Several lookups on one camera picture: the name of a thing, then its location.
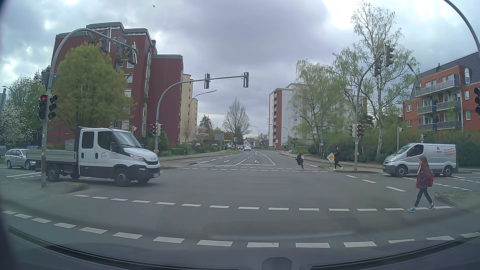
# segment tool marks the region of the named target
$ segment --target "black leggings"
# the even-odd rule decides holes
[[[417,201],[415,202],[415,207],[417,207],[420,203],[421,196],[425,194],[425,197],[427,197],[427,200],[429,203],[432,203],[432,198],[430,198],[430,195],[428,195],[427,189],[421,189],[417,195]]]

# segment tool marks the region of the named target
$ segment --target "beige building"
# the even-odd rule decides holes
[[[183,74],[183,81],[190,81],[190,74]],[[180,142],[192,140],[197,128],[198,100],[193,98],[193,83],[182,84],[180,106]]]

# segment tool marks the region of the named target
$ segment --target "pedestrian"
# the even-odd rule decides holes
[[[340,146],[336,147],[334,156],[335,156],[335,168],[333,170],[336,171],[337,166],[340,167],[340,170],[343,170],[343,166],[338,163],[340,160]]]
[[[297,164],[299,164],[301,166],[301,170],[304,171],[305,169],[303,168],[303,160],[305,159],[305,157],[303,156],[302,153],[299,153],[297,155]]]
[[[428,210],[432,210],[435,207],[435,205],[433,204],[432,198],[430,198],[430,195],[428,195],[428,192],[427,192],[427,188],[429,186],[429,182],[432,177],[432,171],[430,169],[430,166],[428,165],[427,158],[425,156],[420,156],[419,164],[420,164],[420,167],[417,174],[417,184],[415,185],[415,188],[418,188],[420,191],[417,194],[417,201],[415,202],[415,205],[408,209],[408,211],[412,213],[415,212],[415,209],[419,205],[421,196],[423,194],[425,194],[425,197],[430,203],[430,205],[428,206]]]

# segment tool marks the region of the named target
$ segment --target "white pickup truck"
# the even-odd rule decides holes
[[[113,128],[78,128],[73,151],[46,150],[47,177],[57,181],[60,174],[114,179],[117,186],[129,186],[159,176],[156,154],[144,149],[129,131]],[[41,169],[41,150],[27,150],[26,159]]]

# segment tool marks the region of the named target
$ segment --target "distant car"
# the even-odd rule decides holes
[[[27,161],[26,149],[10,149],[5,153],[5,164],[7,168],[13,167],[25,168],[33,170],[35,168],[35,161]]]

